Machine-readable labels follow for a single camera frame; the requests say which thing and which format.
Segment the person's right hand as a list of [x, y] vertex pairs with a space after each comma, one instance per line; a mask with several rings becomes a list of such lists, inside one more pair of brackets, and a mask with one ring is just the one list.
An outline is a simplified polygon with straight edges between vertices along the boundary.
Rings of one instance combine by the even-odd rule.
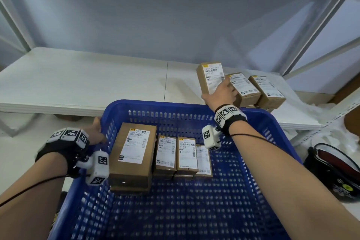
[[223, 105], [232, 105], [237, 96], [237, 90], [232, 86], [230, 78], [228, 76], [218, 85], [213, 95], [215, 98], [215, 105], [208, 106], [213, 112], [215, 112], [218, 107]]

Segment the person's left hand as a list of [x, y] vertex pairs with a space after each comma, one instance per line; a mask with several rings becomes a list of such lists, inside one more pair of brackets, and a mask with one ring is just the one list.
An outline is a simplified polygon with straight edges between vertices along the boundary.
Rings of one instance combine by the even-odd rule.
[[88, 134], [88, 140], [90, 145], [97, 145], [100, 143], [106, 143], [106, 136], [101, 134], [93, 133], [93, 123], [91, 125], [82, 128]]

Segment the labelled small cardboard box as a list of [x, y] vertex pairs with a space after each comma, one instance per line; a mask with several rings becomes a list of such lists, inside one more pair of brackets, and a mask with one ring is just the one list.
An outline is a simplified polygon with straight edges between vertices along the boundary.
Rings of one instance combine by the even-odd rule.
[[236, 107], [255, 106], [261, 97], [261, 92], [241, 72], [227, 74], [232, 87], [236, 90], [236, 98], [233, 103]]
[[218, 61], [200, 63], [196, 68], [202, 94], [213, 94], [225, 79], [222, 64]]
[[266, 76], [252, 75], [249, 77], [250, 83], [261, 93], [257, 106], [265, 110], [278, 109], [285, 101], [286, 97]]
[[177, 171], [177, 138], [158, 135], [154, 152], [153, 176], [172, 178]]
[[196, 139], [177, 137], [176, 176], [191, 176], [199, 172]]
[[196, 156], [198, 172], [194, 175], [195, 179], [213, 178], [212, 165], [209, 150], [204, 145], [196, 144]]

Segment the blue plastic basket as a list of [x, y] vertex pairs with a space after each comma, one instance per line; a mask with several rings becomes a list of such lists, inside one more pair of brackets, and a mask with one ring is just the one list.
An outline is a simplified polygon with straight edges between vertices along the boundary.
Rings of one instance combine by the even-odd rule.
[[[267, 111], [243, 109], [249, 124], [302, 164], [277, 120]], [[161, 134], [195, 138], [214, 125], [206, 105], [118, 100], [101, 118], [110, 154], [121, 124], [156, 125]], [[223, 135], [210, 152], [212, 179], [153, 179], [148, 194], [114, 194], [105, 181], [88, 186], [85, 178], [70, 186], [48, 240], [290, 240], [264, 198], [234, 142]]]

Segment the person's right forearm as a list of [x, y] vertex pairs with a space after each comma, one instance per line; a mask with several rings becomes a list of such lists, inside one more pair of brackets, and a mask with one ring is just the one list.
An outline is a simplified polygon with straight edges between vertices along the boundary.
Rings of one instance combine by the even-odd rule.
[[303, 165], [245, 121], [229, 133], [292, 240], [360, 240], [360, 221]]

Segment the person's left forearm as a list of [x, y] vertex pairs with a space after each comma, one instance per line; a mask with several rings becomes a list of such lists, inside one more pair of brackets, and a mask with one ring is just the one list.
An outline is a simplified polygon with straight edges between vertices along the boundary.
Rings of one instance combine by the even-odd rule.
[[47, 240], [68, 171], [59, 153], [45, 154], [0, 195], [0, 204], [33, 187], [0, 207], [0, 240]]

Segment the large labelled cardboard box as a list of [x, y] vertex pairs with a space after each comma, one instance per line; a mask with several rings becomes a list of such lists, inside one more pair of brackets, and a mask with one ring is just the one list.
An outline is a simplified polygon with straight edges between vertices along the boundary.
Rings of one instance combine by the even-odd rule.
[[122, 123], [109, 156], [112, 192], [139, 195], [150, 190], [156, 133], [155, 125]]

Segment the white metal shelf rack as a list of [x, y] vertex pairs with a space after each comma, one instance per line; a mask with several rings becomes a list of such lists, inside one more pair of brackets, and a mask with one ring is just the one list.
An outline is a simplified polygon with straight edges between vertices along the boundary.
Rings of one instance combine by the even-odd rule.
[[245, 31], [253, 50], [308, 0], [9, 1], [36, 46], [0, 73], [0, 110], [97, 116], [121, 99], [203, 104], [195, 69], [185, 85], [168, 63], [221, 61], [227, 36], [275, 13]]

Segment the white plastic wrapping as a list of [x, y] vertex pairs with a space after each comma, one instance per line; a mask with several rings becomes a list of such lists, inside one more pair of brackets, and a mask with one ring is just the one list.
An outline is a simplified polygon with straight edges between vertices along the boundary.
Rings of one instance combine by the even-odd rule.
[[322, 142], [337, 147], [360, 164], [360, 137], [347, 130], [344, 124], [345, 115], [360, 105], [360, 87], [338, 104], [331, 100], [318, 106], [306, 103], [299, 106], [301, 111], [317, 119], [320, 126], [315, 130], [298, 130], [297, 135], [291, 135], [290, 142], [302, 161], [310, 146]]

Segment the black bag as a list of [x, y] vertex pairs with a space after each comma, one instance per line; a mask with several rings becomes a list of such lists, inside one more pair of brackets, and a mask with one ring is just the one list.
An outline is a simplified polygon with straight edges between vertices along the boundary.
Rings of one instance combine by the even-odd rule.
[[318, 143], [307, 150], [304, 167], [342, 203], [360, 203], [360, 166], [338, 148]]

